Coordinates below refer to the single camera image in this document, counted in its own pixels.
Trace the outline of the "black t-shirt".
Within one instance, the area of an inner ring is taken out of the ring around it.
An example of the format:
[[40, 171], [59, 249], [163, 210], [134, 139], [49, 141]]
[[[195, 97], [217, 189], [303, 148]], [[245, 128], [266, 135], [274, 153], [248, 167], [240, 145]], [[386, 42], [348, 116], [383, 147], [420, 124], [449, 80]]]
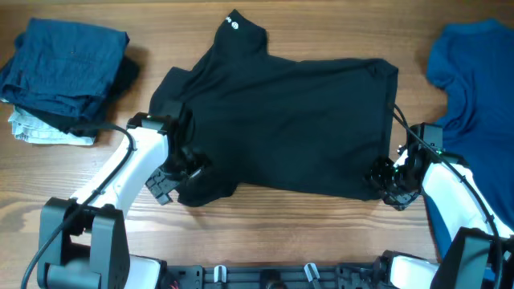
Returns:
[[294, 61], [269, 54], [267, 32], [231, 11], [190, 70], [169, 70], [156, 116], [191, 115], [181, 146], [214, 179], [368, 201], [372, 163], [388, 154], [398, 69], [384, 59]]

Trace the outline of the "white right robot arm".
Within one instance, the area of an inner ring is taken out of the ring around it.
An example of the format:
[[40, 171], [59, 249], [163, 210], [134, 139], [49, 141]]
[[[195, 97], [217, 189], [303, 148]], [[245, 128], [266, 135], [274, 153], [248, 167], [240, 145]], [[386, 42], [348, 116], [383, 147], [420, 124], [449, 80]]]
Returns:
[[406, 209], [420, 196], [429, 202], [443, 260], [433, 264], [387, 253], [377, 261], [377, 286], [511, 288], [513, 231], [476, 187], [467, 162], [444, 150], [439, 126], [416, 124], [406, 131], [399, 159], [379, 157], [366, 179], [383, 202], [396, 210]]

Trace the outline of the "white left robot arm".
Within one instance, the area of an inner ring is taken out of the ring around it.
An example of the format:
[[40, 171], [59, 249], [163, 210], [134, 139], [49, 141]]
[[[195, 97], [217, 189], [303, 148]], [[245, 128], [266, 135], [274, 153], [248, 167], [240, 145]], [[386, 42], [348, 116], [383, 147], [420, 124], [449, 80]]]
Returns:
[[212, 189], [208, 160], [187, 148], [194, 121], [142, 112], [121, 130], [124, 143], [82, 189], [43, 207], [39, 249], [27, 268], [41, 288], [200, 288], [202, 274], [129, 252], [125, 218], [142, 187], [165, 205], [201, 206]]

